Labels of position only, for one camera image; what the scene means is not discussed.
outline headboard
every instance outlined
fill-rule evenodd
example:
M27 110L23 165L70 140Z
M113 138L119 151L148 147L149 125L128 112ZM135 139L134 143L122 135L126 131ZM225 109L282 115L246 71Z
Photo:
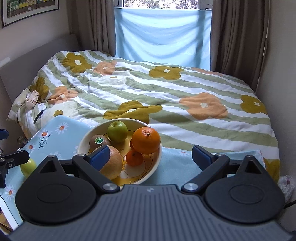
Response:
M16 97L32 84L38 71L47 61L60 51L79 51L74 34L44 44L3 66L0 77L6 91L13 102Z

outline framed picture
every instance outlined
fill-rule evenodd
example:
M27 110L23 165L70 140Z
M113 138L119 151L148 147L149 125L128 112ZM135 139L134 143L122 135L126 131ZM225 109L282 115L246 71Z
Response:
M2 27L43 12L59 9L59 0L2 0Z

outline tree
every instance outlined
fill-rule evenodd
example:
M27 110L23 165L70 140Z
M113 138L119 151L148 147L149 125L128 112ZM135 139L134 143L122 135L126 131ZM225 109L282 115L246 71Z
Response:
M124 0L125 7L197 9L198 0Z
M198 0L179 0L179 4L175 3L176 8L198 9Z

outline bed sheet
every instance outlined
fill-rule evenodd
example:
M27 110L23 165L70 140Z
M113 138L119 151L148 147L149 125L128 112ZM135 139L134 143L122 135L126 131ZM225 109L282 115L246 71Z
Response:
M40 93L38 104L27 109L26 96L34 90ZM14 101L8 120L31 138L58 115L89 126L137 119L159 132L164 147L200 145L212 153L260 149L267 171L279 178L278 142L265 106L246 83L228 75L98 51L63 51Z

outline green apple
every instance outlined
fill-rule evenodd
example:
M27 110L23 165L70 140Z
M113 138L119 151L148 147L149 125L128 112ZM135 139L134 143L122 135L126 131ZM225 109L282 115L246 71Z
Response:
M21 164L20 170L23 175L27 178L36 169L37 165L33 159L29 159L27 163Z
M128 128L123 122L117 120L109 125L107 135L112 142L124 142L128 136Z

